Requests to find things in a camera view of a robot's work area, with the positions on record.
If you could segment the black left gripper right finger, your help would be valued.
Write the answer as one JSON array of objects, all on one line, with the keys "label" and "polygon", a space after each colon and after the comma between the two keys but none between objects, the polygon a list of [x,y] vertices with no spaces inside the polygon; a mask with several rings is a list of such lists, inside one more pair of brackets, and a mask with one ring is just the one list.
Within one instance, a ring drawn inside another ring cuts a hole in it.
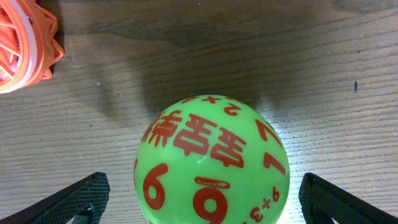
[{"label": "black left gripper right finger", "polygon": [[397,224],[397,217],[311,172],[303,176],[298,198],[306,224]]}]

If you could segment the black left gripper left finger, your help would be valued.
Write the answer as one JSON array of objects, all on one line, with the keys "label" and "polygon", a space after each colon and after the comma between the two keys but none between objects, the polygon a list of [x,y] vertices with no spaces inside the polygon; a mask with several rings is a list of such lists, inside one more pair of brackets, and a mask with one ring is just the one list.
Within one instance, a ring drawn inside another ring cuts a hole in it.
[{"label": "black left gripper left finger", "polygon": [[109,201],[107,176],[95,172],[57,193],[1,220],[11,223],[98,224]]}]

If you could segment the green ball with red numbers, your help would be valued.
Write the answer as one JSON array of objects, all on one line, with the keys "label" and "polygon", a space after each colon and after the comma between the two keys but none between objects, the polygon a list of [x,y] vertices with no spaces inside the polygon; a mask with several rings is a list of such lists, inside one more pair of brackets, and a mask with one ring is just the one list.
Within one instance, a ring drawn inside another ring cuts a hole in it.
[{"label": "green ball with red numbers", "polygon": [[276,223],[290,170],[274,128],[228,96],[192,96],[145,131],[134,186],[149,223]]}]

